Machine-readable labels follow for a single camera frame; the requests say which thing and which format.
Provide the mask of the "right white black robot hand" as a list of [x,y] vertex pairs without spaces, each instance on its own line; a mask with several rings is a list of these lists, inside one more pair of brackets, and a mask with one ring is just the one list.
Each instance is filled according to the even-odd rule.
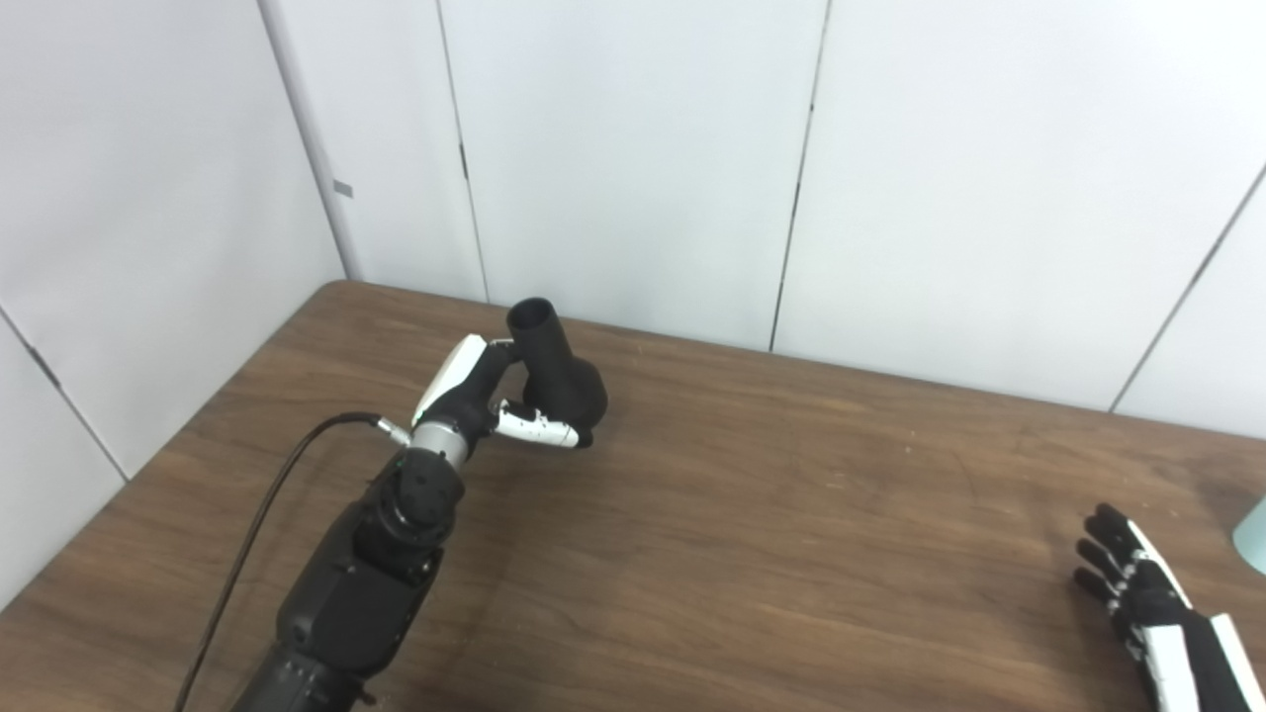
[[1193,606],[1138,524],[1099,503],[1072,580],[1103,606],[1153,711],[1262,711],[1263,688],[1233,618]]

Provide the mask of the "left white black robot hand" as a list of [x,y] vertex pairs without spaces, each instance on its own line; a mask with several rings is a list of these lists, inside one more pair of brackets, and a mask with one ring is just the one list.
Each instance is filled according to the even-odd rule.
[[525,402],[494,402],[503,375],[523,360],[511,340],[463,337],[430,379],[417,405],[406,448],[451,462],[468,460],[480,440],[494,435],[558,448],[587,448],[592,433]]

